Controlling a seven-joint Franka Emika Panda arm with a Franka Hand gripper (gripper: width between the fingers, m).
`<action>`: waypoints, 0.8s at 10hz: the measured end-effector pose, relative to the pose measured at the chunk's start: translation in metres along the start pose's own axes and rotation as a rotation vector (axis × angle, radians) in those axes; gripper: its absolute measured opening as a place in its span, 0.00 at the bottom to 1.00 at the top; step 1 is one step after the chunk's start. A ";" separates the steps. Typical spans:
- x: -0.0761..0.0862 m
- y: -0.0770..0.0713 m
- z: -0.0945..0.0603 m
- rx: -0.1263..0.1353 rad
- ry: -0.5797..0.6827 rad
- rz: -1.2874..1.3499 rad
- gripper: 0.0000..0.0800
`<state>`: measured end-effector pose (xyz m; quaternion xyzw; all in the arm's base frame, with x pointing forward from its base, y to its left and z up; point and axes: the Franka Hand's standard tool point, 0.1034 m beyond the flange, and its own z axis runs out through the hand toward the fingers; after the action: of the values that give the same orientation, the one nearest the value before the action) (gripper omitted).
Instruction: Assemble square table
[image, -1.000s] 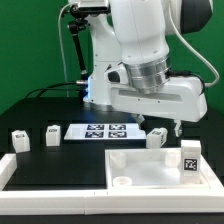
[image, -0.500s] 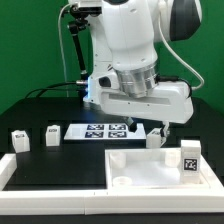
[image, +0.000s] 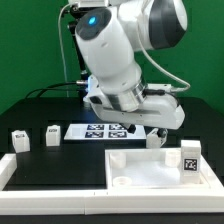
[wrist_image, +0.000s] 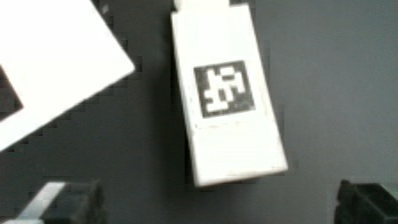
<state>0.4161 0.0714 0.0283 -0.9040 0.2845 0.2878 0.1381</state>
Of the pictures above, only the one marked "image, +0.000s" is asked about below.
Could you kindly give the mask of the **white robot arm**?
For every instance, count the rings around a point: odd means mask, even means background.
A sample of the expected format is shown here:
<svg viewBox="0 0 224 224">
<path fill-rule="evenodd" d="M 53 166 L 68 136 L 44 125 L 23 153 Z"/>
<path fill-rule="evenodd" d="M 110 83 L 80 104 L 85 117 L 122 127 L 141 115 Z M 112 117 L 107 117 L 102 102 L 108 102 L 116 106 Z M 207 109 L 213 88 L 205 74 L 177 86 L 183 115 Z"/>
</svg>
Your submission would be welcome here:
<svg viewBox="0 0 224 224">
<path fill-rule="evenodd" d="M 91 71 L 87 99 L 95 114 L 129 130 L 179 128 L 185 114 L 173 95 L 177 89 L 146 83 L 134 53 L 173 47 L 186 29 L 182 0 L 130 0 L 87 12 L 75 35 Z"/>
</svg>

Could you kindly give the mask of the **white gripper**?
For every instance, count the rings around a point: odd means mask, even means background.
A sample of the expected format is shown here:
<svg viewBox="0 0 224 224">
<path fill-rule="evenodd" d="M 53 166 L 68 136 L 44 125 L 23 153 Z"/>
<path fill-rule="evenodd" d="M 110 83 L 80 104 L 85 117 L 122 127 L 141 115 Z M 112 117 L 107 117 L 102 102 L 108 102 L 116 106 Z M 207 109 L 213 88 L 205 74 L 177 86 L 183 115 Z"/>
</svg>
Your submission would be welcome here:
<svg viewBox="0 0 224 224">
<path fill-rule="evenodd" d="M 114 109 L 101 92 L 88 94 L 87 99 L 101 120 L 127 124 L 125 128 L 130 134 L 136 132 L 135 125 L 159 128 L 157 135 L 160 138 L 165 138 L 166 129 L 176 130 L 182 125 L 185 113 L 176 97 L 171 93 L 161 89 L 150 89 L 146 93 L 144 102 L 131 112 Z"/>
</svg>

